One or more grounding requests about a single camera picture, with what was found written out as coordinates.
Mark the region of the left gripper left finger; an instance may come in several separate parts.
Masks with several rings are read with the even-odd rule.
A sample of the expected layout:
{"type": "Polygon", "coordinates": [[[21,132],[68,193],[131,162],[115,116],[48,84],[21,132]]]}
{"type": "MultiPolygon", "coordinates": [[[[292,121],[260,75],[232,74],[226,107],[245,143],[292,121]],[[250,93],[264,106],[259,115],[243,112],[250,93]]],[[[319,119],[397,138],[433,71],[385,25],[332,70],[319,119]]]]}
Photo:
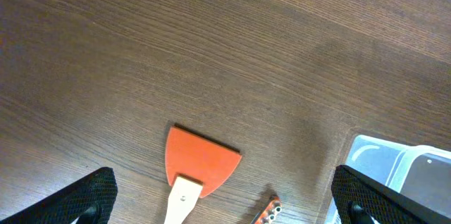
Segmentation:
{"type": "Polygon", "coordinates": [[[117,194],[113,169],[102,167],[1,222],[107,224],[117,194]]]}

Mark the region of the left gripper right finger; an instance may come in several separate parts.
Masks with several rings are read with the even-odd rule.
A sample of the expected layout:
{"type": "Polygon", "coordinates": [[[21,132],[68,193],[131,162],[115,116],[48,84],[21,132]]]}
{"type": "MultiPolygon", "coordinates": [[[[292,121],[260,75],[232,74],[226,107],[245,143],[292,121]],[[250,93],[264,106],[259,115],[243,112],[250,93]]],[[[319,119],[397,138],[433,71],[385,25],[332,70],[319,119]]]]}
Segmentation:
{"type": "Polygon", "coordinates": [[[344,224],[450,224],[448,217],[346,165],[335,168],[331,192],[344,224]]]}

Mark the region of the clear plastic container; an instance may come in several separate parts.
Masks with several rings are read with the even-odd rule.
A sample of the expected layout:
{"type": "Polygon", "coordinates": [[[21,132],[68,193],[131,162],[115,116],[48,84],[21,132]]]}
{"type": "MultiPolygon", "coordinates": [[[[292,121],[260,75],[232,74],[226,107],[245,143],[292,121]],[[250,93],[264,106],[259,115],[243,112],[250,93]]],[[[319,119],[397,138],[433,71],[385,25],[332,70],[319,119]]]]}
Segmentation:
{"type": "Polygon", "coordinates": [[[450,218],[450,152],[357,135],[345,165],[450,218]]]}

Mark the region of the orange socket rail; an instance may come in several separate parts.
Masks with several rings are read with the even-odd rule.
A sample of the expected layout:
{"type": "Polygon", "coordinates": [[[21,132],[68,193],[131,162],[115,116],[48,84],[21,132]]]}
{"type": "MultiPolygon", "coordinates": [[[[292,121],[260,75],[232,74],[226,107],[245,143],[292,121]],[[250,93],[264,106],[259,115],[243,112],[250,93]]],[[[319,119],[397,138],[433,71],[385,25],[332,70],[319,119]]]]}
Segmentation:
{"type": "Polygon", "coordinates": [[[272,224],[281,211],[281,200],[278,196],[273,195],[269,198],[265,207],[255,215],[251,224],[272,224]]]}

